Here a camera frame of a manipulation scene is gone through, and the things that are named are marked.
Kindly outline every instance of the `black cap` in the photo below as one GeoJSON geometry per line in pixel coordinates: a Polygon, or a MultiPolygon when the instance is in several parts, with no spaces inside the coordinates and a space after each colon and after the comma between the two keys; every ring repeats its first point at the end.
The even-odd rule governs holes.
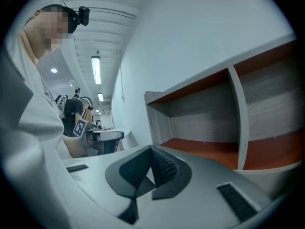
{"type": "Polygon", "coordinates": [[[78,21],[79,21],[79,16],[76,13],[76,11],[74,11],[71,8],[62,6],[60,4],[50,4],[50,5],[43,7],[41,10],[51,11],[51,8],[53,8],[53,7],[60,8],[61,11],[66,12],[68,14],[68,24],[69,24],[68,33],[72,34],[76,30],[76,27],[77,27],[78,21]]]}

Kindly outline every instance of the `ceiling light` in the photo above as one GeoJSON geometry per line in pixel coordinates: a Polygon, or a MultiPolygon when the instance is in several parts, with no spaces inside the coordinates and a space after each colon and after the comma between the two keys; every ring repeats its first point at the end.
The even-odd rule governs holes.
{"type": "Polygon", "coordinates": [[[97,94],[98,95],[98,97],[99,97],[99,100],[102,102],[102,101],[104,101],[104,99],[103,99],[103,94],[97,94]]]}
{"type": "Polygon", "coordinates": [[[92,56],[91,66],[92,66],[95,84],[101,84],[100,57],[92,56]]]}

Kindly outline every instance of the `ceiling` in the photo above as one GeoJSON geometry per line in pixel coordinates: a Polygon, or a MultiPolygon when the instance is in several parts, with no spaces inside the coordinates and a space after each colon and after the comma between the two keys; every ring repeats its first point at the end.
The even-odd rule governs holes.
{"type": "Polygon", "coordinates": [[[22,19],[26,21],[35,10],[53,3],[61,4],[61,1],[76,11],[80,6],[88,7],[89,24],[79,25],[73,38],[63,44],[61,52],[54,52],[41,62],[43,67],[40,73],[53,89],[56,88],[56,80],[61,85],[66,84],[68,78],[74,79],[81,88],[81,94],[89,96],[95,107],[109,108],[120,63],[120,50],[145,0],[31,0],[22,11],[22,19]],[[92,56],[101,58],[101,85],[94,82],[92,56]],[[54,63],[58,65],[60,74],[50,74],[50,65],[54,63]],[[103,94],[104,102],[99,101],[97,93],[103,94]]]}

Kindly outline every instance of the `person in black shirt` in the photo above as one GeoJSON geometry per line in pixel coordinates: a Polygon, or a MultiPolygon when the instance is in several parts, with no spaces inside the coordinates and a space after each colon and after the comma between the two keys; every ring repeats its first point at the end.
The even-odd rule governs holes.
{"type": "Polygon", "coordinates": [[[64,118],[62,119],[62,123],[64,126],[63,134],[69,137],[76,137],[73,133],[74,127],[78,122],[79,118],[83,111],[85,111],[88,107],[91,106],[91,101],[88,97],[72,98],[67,100],[64,107],[64,118]]]}

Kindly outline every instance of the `black camera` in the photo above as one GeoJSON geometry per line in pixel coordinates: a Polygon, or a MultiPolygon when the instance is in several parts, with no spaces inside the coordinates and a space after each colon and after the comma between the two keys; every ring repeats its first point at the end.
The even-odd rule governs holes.
{"type": "Polygon", "coordinates": [[[78,9],[78,21],[77,25],[84,25],[86,26],[89,23],[89,13],[90,9],[85,6],[80,6],[78,9]]]}

